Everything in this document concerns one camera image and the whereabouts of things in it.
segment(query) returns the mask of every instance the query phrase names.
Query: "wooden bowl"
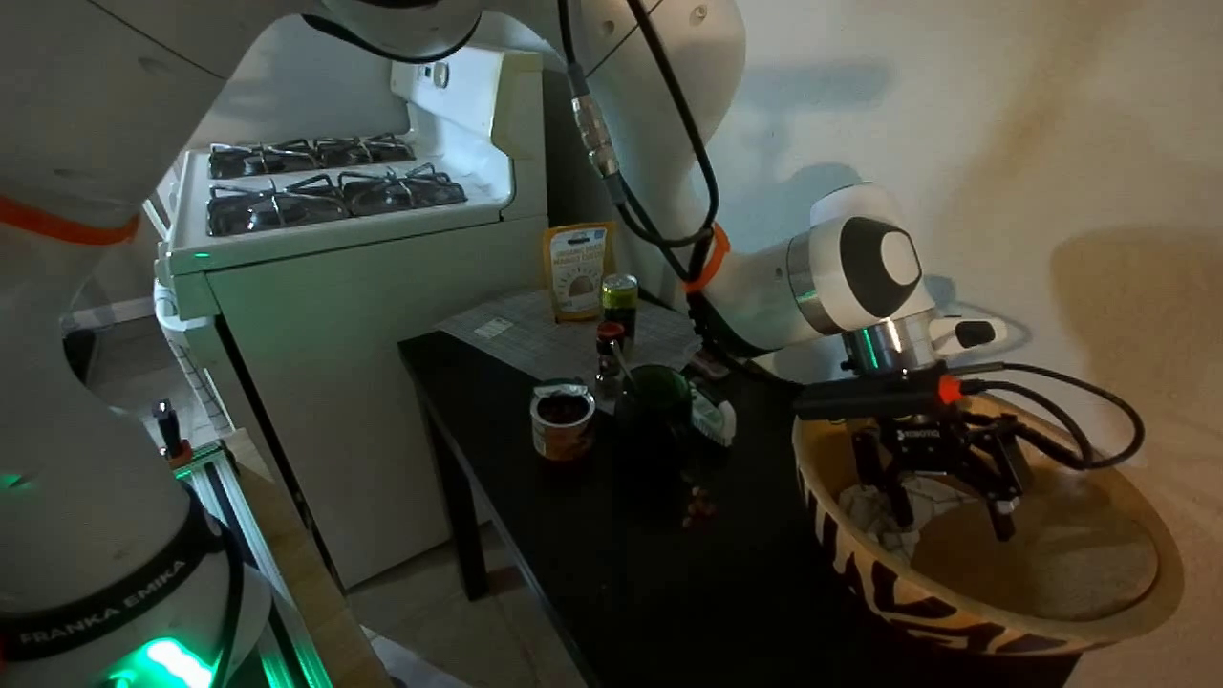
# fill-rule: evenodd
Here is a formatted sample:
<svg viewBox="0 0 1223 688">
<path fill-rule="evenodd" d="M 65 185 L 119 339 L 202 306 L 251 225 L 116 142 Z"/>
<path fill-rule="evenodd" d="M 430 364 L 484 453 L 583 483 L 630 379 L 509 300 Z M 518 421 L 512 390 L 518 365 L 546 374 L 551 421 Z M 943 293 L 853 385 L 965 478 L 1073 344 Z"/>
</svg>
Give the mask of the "wooden bowl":
<svg viewBox="0 0 1223 688">
<path fill-rule="evenodd" d="M 1012 405 L 984 405 L 1058 434 Z M 1008 541 L 966 497 L 933 516 L 919 548 L 893 549 L 842 503 L 858 484 L 853 429 L 859 421 L 794 421 L 794 461 L 816 540 L 881 620 L 943 648 L 1054 657 L 1174 616 L 1184 586 L 1176 548 L 1119 471 L 1065 471 L 1023 446 L 1032 489 Z"/>
</svg>

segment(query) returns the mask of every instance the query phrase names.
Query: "white appliance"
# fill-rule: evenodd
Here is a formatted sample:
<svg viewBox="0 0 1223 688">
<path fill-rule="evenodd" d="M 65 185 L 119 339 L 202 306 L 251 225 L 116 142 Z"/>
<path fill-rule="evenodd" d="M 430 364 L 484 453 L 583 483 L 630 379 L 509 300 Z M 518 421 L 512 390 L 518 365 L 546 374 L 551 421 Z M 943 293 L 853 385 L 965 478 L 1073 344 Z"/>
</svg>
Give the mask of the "white appliance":
<svg viewBox="0 0 1223 688">
<path fill-rule="evenodd" d="M 409 134 L 397 142 L 414 159 L 339 158 L 346 163 L 296 167 L 256 151 L 231 177 L 232 159 L 214 167 L 221 145 L 212 145 L 189 150 L 147 201 L 147 216 L 165 234 L 158 314 L 170 344 L 214 421 L 251 432 L 276 457 L 339 590 L 447 540 L 397 339 L 544 281 L 539 58 L 458 51 L 441 66 L 393 66 L 391 89 L 409 107 Z M 461 201 L 328 216 L 328 206 L 278 200 L 296 185 L 349 190 L 352 179 L 393 177 L 400 187 L 430 170 L 458 185 Z M 264 200 L 247 225 L 269 215 L 297 215 L 304 225 L 219 223 L 237 196 Z"/>
</svg>

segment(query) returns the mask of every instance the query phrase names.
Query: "small cup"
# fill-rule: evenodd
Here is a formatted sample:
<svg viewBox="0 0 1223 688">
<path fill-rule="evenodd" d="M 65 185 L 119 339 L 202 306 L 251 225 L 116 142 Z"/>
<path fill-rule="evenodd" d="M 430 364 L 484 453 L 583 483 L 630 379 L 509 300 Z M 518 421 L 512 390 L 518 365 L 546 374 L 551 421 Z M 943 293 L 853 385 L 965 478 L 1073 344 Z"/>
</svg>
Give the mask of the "small cup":
<svg viewBox="0 0 1223 688">
<path fill-rule="evenodd" d="M 590 452 L 590 421 L 597 396 L 583 381 L 537 385 L 533 396 L 533 442 L 551 461 L 574 461 Z"/>
</svg>

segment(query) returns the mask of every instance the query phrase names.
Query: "table leg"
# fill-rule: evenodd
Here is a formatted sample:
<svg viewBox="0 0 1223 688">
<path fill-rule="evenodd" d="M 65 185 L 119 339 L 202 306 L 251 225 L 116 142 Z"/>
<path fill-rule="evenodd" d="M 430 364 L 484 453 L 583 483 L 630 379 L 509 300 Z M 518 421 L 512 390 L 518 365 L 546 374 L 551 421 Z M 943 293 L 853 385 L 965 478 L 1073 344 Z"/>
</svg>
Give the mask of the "table leg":
<svg viewBox="0 0 1223 688">
<path fill-rule="evenodd" d="M 470 483 L 468 483 L 447 434 L 437 429 L 437 421 L 430 421 L 430 434 L 433 434 L 437 475 L 442 483 L 442 509 L 447 509 L 447 523 L 451 523 L 451 541 L 458 555 L 458 579 L 461 579 L 468 599 L 477 599 L 488 593 L 488 571 L 484 571 L 483 526 L 474 518 Z"/>
</svg>

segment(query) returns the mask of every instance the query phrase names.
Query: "black table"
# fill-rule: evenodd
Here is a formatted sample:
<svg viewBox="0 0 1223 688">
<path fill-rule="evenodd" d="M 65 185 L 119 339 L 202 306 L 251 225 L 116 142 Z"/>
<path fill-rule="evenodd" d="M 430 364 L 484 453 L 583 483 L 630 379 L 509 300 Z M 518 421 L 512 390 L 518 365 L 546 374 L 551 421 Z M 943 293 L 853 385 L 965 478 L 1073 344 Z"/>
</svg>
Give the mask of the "black table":
<svg viewBox="0 0 1223 688">
<path fill-rule="evenodd" d="M 400 344 L 433 429 L 468 595 L 488 593 L 474 494 L 492 503 L 523 579 L 539 593 L 590 683 L 1062 683 L 1073 657 L 988 661 L 942 653 L 870 620 L 821 562 L 799 516 L 793 395 L 733 374 L 743 416 L 704 478 L 715 516 L 627 471 L 612 416 L 597 452 L 551 465 L 533 452 L 537 379 L 430 334 Z"/>
</svg>

